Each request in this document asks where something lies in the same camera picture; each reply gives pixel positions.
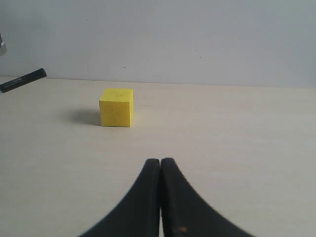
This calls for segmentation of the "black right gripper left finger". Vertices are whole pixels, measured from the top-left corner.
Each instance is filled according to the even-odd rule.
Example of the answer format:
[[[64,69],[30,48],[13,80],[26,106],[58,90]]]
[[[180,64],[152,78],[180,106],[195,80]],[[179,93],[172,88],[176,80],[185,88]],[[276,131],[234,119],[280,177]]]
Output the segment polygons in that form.
[[[160,163],[150,158],[118,205],[83,237],[158,237]]]

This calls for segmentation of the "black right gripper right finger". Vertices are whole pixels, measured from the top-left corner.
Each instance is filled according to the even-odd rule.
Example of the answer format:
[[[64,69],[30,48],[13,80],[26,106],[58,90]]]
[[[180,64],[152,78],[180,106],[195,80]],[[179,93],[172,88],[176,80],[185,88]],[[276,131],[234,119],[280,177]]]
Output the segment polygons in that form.
[[[161,160],[160,188],[164,236],[251,236],[209,206],[193,189],[173,158]]]

